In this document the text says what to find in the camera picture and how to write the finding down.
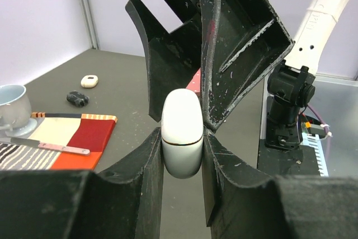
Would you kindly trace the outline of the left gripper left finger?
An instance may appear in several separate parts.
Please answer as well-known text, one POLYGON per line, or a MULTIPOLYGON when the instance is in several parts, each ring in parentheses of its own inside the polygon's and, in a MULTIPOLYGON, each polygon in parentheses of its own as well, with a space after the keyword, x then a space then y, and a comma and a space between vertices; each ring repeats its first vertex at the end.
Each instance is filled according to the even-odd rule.
POLYGON ((1 173, 2 238, 159 238, 161 131, 100 173, 1 173))

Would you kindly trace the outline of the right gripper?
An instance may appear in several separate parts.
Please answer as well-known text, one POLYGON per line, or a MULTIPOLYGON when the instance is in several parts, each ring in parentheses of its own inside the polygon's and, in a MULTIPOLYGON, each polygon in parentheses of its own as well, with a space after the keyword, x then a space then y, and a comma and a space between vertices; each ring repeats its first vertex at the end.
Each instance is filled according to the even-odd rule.
POLYGON ((164 1, 184 22, 172 32, 142 0, 125 6, 144 49, 148 114, 159 122, 167 95, 186 88, 201 66, 203 121, 216 131, 293 41, 269 0, 164 1))

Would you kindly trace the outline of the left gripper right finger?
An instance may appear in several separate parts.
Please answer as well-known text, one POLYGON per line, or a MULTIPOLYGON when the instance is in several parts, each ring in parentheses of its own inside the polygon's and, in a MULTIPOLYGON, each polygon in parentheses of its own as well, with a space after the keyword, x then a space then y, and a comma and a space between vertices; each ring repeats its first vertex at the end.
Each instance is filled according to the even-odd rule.
POLYGON ((357 180, 270 176, 203 140, 202 183, 212 238, 356 238, 357 180))

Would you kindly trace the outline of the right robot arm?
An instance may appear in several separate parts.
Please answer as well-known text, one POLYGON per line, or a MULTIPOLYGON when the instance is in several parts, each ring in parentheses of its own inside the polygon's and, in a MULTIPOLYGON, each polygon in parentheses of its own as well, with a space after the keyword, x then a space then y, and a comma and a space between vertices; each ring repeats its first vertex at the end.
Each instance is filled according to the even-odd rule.
POLYGON ((322 51, 349 0, 312 0, 291 37, 269 0, 164 0, 182 24, 168 32, 141 0, 125 9, 142 40, 149 115, 165 146, 198 146, 265 76, 269 120, 296 124, 314 94, 322 51))

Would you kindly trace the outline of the white earbud charging case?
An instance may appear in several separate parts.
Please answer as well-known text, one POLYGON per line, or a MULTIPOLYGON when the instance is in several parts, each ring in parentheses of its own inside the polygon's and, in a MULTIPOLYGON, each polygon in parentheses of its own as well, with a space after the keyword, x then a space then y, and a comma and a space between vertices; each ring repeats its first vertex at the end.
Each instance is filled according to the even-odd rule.
POLYGON ((164 164, 170 175, 188 179, 198 172, 203 139, 204 124, 197 95, 185 88, 171 91, 161 118, 164 164))

